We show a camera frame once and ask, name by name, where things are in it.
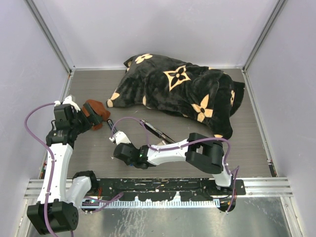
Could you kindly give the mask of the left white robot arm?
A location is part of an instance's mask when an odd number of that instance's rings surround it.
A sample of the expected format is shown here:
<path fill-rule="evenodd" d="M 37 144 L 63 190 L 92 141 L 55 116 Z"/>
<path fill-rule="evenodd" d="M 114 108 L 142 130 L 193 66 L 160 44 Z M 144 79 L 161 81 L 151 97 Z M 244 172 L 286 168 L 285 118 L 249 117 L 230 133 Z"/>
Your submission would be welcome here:
<path fill-rule="evenodd" d="M 41 192 L 34 205 L 27 209 L 27 217 L 40 235 L 56 236 L 70 232 L 79 223 L 79 209 L 86 195 L 95 195 L 99 184 L 93 171 L 81 171 L 74 175 L 72 184 L 66 187 L 69 162 L 77 137 L 102 123 L 88 103 L 84 104 L 89 115 L 75 102 L 56 101 L 52 129 L 40 143 L 47 150 L 47 165 Z"/>

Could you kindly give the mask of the blue stapler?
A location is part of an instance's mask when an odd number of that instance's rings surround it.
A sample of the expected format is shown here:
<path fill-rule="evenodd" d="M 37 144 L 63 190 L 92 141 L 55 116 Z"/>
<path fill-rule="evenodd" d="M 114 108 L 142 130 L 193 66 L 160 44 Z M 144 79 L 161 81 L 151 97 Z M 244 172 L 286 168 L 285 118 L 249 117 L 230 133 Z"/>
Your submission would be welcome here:
<path fill-rule="evenodd" d="M 113 134 L 117 133 L 117 129 L 116 129 L 115 125 L 114 125 L 114 122 L 111 119 L 107 120 L 107 124 L 108 124 L 108 126 L 111 129 L 111 132 Z"/>

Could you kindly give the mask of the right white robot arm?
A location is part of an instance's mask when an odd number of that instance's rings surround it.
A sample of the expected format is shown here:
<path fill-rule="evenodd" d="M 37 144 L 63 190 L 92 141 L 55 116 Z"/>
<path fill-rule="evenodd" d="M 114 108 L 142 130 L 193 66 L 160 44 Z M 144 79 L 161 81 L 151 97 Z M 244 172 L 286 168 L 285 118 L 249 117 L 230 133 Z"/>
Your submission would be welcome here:
<path fill-rule="evenodd" d="M 136 148 L 124 132 L 118 131 L 109 140 L 116 144 L 113 156 L 126 165 L 147 169 L 164 163 L 185 161 L 198 170 L 211 174 L 221 194 L 226 195 L 234 189 L 233 175 L 226 165 L 231 145 L 224 138 L 190 133 L 181 142 Z"/>

